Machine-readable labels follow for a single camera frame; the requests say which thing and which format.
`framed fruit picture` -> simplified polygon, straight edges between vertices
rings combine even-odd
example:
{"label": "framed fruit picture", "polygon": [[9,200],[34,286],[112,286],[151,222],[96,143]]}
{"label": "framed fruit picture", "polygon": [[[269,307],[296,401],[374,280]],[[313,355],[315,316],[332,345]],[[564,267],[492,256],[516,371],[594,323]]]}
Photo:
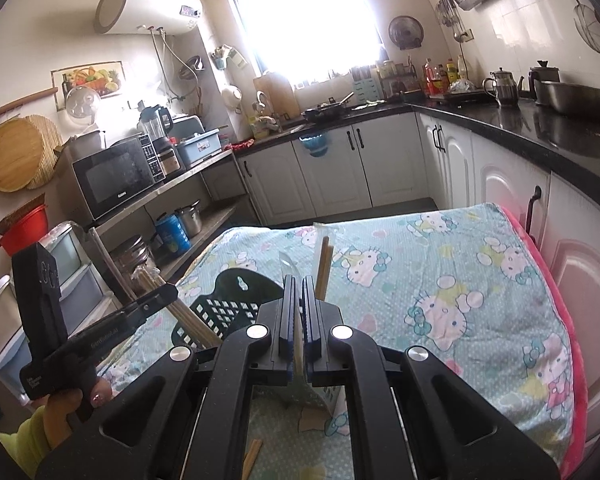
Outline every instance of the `framed fruit picture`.
{"label": "framed fruit picture", "polygon": [[60,111],[65,108],[67,94],[77,86],[88,86],[103,99],[122,94],[125,72],[121,61],[107,61],[52,70],[51,80],[60,89],[55,94],[56,108]]}

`red bucket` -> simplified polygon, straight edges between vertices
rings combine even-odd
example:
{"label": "red bucket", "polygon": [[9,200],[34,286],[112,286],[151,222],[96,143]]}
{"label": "red bucket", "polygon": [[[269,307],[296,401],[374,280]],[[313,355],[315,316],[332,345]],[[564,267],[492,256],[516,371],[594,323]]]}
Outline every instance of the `red bucket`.
{"label": "red bucket", "polygon": [[49,232],[49,220],[46,217],[46,204],[18,220],[11,229],[0,238],[2,247],[9,256],[36,243]]}

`black plastic basket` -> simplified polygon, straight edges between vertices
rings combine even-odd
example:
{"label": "black plastic basket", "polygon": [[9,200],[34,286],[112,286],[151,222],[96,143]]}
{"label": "black plastic basket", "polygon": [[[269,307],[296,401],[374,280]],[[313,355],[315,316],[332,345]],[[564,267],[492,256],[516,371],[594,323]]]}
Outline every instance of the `black plastic basket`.
{"label": "black plastic basket", "polygon": [[[189,308],[220,339],[254,324],[262,304],[282,298],[284,290],[273,280],[249,269],[227,269],[216,277],[214,291],[198,296]],[[193,339],[180,323],[171,332],[174,346]]]}

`water heater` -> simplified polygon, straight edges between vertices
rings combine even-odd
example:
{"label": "water heater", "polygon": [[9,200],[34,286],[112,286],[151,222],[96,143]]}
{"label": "water heater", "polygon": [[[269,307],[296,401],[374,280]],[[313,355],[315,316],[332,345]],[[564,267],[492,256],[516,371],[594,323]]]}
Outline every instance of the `water heater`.
{"label": "water heater", "polygon": [[93,27],[100,34],[148,34],[161,27],[178,35],[194,29],[201,15],[200,0],[100,0]]}

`stainless steel shelf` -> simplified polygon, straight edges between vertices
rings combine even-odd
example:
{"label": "stainless steel shelf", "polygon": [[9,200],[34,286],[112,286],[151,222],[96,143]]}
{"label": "stainless steel shelf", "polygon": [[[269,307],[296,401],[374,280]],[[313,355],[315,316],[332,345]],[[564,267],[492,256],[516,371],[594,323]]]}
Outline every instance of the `stainless steel shelf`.
{"label": "stainless steel shelf", "polygon": [[161,186],[158,186],[155,189],[150,190],[149,192],[145,193],[144,195],[140,196],[139,198],[132,200],[129,204],[126,204],[119,212],[115,213],[112,217],[108,218],[103,224],[96,227],[96,232],[99,235],[106,233],[114,225],[116,225],[117,223],[119,223],[120,221],[122,221],[123,219],[128,217],[129,215],[131,215],[131,213],[134,213],[135,211],[140,209],[142,206],[151,202],[151,200],[153,200],[157,196],[160,196],[163,193],[166,193],[168,190],[173,189],[173,187],[184,182],[188,178],[191,178],[195,174],[200,173],[200,171],[206,170],[206,168],[214,165],[216,162],[219,162],[220,160],[223,160],[224,158],[231,156],[231,154],[232,154],[232,150],[225,150],[224,152],[220,152],[217,155],[209,157],[207,160],[203,160],[202,162],[200,162],[199,164],[197,164],[193,168],[191,168],[189,171],[181,174],[180,176],[177,176],[170,182],[167,182],[166,184],[162,184]]}
{"label": "stainless steel shelf", "polygon": [[182,256],[172,258],[166,262],[161,262],[157,256],[157,265],[160,268],[160,275],[167,281],[173,276],[177,270],[186,263],[187,259],[191,257],[201,246],[204,244],[216,230],[226,222],[231,215],[235,213],[240,202],[247,196],[242,195],[236,198],[230,198],[222,200],[220,202],[213,202],[208,208],[206,208],[200,216],[202,217],[202,231],[200,231],[193,238],[189,239],[191,248],[184,253]]}

